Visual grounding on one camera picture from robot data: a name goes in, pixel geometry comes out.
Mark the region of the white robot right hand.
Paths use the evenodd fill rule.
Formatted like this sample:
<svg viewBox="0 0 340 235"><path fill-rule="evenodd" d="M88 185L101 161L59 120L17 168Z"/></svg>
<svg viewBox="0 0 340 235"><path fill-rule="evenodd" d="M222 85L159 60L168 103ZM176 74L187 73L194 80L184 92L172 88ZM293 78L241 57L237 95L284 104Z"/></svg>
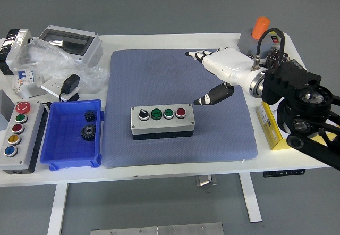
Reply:
<svg viewBox="0 0 340 235"><path fill-rule="evenodd" d="M195 100L194 105L220 103L233 95L235 86L240 86L254 98L261 98L266 69L260 67L259 62L229 47L220 48L215 52L201 50L185 54L199 61L208 72L222 81Z"/></svg>

